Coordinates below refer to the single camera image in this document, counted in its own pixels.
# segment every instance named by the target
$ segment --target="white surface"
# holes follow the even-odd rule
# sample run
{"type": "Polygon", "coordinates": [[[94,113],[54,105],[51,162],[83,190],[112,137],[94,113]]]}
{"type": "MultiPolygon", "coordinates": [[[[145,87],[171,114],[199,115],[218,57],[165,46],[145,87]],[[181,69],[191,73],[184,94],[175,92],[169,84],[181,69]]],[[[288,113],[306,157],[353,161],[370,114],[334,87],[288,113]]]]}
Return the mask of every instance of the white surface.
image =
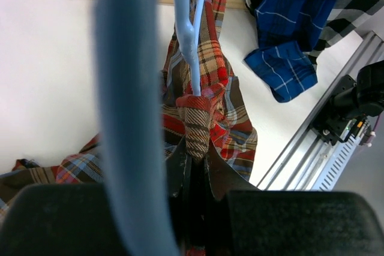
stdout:
{"type": "MultiPolygon", "coordinates": [[[[15,159],[57,165],[98,132],[92,66],[92,2],[0,0],[0,173],[15,159]]],[[[159,69],[173,32],[173,7],[159,6],[159,69]]],[[[220,43],[239,77],[259,134],[256,184],[358,47],[350,34],[319,59],[319,84],[287,103],[242,62],[256,48],[254,19],[227,10],[220,43]]]]}

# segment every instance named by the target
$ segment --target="cloth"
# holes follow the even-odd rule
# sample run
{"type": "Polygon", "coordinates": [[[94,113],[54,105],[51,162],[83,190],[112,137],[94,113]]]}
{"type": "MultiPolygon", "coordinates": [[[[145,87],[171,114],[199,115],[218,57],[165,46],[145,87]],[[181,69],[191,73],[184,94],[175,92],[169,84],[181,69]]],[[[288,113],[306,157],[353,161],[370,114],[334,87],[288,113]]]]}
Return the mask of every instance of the cloth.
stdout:
{"type": "MultiPolygon", "coordinates": [[[[190,11],[193,19],[196,0],[190,11]]],[[[185,134],[188,152],[202,159],[212,140],[220,155],[249,179],[257,144],[242,100],[239,80],[223,55],[218,38],[226,0],[205,0],[200,24],[200,84],[202,96],[192,95],[189,65],[172,36],[163,70],[163,117],[168,156],[185,134]]]]}
{"type": "MultiPolygon", "coordinates": [[[[250,13],[262,0],[244,0],[250,13]]],[[[317,65],[317,57],[328,47],[336,44],[350,32],[361,26],[384,6],[384,0],[336,0],[327,18],[317,44],[308,55],[312,64],[317,65]]]]}
{"type": "MultiPolygon", "coordinates": [[[[196,0],[191,0],[194,14],[196,0]]],[[[205,0],[199,37],[202,96],[191,94],[189,66],[178,50],[176,34],[169,45],[161,73],[163,93],[164,154],[168,156],[185,134],[187,150],[202,159],[212,140],[227,163],[249,179],[257,144],[256,130],[245,109],[239,80],[218,42],[226,0],[205,0]]],[[[102,182],[100,136],[96,135],[79,153],[54,167],[18,160],[12,174],[0,177],[0,224],[17,193],[34,183],[102,182]]],[[[188,255],[205,255],[192,249],[188,255]]]]}
{"type": "Polygon", "coordinates": [[[245,62],[288,102],[317,83],[312,51],[336,0],[263,0],[256,8],[259,48],[245,62]]]}

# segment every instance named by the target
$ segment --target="fabric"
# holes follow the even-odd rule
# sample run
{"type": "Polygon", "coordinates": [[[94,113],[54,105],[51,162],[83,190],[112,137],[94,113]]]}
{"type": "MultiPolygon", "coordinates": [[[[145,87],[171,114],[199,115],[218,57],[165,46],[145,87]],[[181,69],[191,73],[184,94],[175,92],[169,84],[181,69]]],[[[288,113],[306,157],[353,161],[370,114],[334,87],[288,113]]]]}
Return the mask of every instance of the fabric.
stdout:
{"type": "MultiPolygon", "coordinates": [[[[163,93],[164,154],[172,153],[186,135],[187,150],[202,159],[211,139],[227,163],[249,179],[257,144],[241,97],[239,81],[224,57],[218,36],[226,0],[205,0],[200,26],[199,59],[202,96],[191,94],[188,65],[178,50],[176,34],[169,45],[161,91],[163,93]]],[[[79,153],[59,166],[43,168],[35,162],[18,160],[14,171],[0,176],[0,225],[17,193],[34,183],[102,182],[100,136],[96,135],[79,153]]],[[[205,255],[192,249],[188,255],[205,255]]]]}
{"type": "Polygon", "coordinates": [[[256,8],[259,48],[245,62],[288,102],[317,83],[312,51],[336,0],[263,0],[256,8]]]}
{"type": "Polygon", "coordinates": [[[201,97],[191,95],[189,65],[181,56],[176,32],[172,36],[162,81],[166,156],[185,134],[187,149],[198,161],[207,153],[211,139],[223,159],[248,180],[257,134],[245,110],[239,80],[218,42],[225,4],[226,0],[204,3],[197,48],[201,97]]]}
{"type": "Polygon", "coordinates": [[[336,44],[366,22],[384,6],[384,0],[337,0],[314,49],[309,53],[313,64],[324,49],[336,44]]]}
{"type": "MultiPolygon", "coordinates": [[[[262,0],[244,1],[252,15],[262,2],[262,0]]],[[[322,51],[361,26],[383,6],[384,0],[336,0],[317,44],[311,52],[305,53],[311,63],[317,65],[317,57],[322,51]]]]}

